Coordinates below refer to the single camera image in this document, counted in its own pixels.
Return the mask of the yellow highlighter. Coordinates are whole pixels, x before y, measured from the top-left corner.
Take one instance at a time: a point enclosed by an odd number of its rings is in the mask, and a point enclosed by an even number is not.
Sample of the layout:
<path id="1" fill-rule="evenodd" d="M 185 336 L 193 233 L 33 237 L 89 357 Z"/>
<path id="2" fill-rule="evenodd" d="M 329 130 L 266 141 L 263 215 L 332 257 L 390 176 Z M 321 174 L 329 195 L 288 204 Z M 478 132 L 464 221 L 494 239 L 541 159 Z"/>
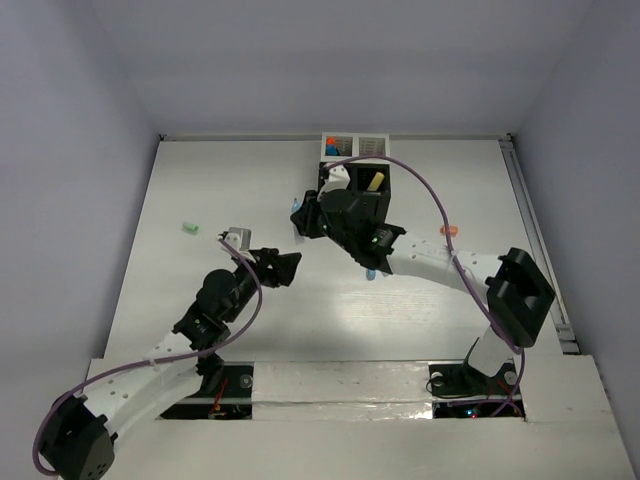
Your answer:
<path id="1" fill-rule="evenodd" d="M 382 172 L 376 172 L 367 187 L 367 191 L 377 192 L 382 186 L 384 180 L 385 180 L 385 175 Z"/>

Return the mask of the orange cap black highlighter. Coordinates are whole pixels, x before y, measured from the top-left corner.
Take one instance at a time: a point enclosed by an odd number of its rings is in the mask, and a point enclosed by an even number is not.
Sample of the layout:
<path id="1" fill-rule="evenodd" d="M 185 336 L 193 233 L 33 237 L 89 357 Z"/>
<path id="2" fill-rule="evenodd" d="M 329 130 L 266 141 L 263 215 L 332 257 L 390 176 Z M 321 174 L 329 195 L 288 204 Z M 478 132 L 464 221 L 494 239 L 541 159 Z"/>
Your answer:
<path id="1" fill-rule="evenodd" d="M 327 141 L 326 141 L 326 147 L 325 147 L 325 154 L 327 156 L 334 156 L 334 155 L 332 155 L 332 147 L 331 147 L 331 145 L 335 145 L 336 146 L 335 140 L 333 138 L 328 138 Z"/>

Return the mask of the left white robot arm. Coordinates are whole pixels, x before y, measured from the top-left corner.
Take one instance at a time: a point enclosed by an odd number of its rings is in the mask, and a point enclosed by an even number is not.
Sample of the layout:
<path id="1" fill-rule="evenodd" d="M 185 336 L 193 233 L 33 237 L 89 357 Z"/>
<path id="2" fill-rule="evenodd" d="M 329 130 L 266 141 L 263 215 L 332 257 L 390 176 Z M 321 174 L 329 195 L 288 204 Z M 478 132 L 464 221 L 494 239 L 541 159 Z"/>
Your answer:
<path id="1" fill-rule="evenodd" d="M 193 394 L 215 393 L 223 380 L 218 350 L 247 331 L 231 332 L 244 308 L 261 305 L 267 288 L 288 287 L 302 259 L 275 248 L 239 252 L 236 267 L 208 273 L 172 330 L 140 360 L 106 370 L 62 394 L 43 419 L 32 461 L 43 475 L 100 479 L 133 430 Z"/>

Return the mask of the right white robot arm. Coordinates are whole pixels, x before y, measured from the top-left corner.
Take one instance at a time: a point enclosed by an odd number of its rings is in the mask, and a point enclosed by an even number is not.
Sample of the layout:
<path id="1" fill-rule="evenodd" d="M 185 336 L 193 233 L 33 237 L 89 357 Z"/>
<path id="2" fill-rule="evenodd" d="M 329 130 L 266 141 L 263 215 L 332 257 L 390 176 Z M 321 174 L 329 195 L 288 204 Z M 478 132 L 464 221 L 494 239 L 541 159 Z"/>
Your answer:
<path id="1" fill-rule="evenodd" d="M 535 345 L 556 293 L 531 255 L 512 247 L 486 255 L 430 244 L 371 211 L 368 196 L 337 189 L 306 192 L 291 221 L 298 234 L 326 237 L 360 266 L 411 276 L 469 294 L 488 314 L 485 333 L 460 368 L 462 384 L 482 392 L 510 357 Z"/>

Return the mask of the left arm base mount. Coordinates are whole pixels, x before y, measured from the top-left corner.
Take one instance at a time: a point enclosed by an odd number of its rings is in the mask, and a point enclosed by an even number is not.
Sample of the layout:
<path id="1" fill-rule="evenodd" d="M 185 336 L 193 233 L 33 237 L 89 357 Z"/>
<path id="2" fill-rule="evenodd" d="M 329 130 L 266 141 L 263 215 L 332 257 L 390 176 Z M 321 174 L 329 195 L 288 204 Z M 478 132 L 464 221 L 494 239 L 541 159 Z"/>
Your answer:
<path id="1" fill-rule="evenodd" d="M 217 386 L 183 399 L 160 414 L 164 420 L 250 420 L 253 410 L 253 363 L 227 363 Z"/>

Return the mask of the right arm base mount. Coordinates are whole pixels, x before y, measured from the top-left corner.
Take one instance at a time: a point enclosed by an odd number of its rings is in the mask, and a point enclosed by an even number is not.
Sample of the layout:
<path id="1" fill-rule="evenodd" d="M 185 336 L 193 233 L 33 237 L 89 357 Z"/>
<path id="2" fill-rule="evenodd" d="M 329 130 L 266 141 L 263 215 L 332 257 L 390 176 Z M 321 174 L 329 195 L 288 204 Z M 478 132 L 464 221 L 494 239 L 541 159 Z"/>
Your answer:
<path id="1" fill-rule="evenodd" d="M 432 363 L 425 389 L 436 419 L 525 418 L 522 375 L 510 358 L 492 376 L 466 361 Z"/>

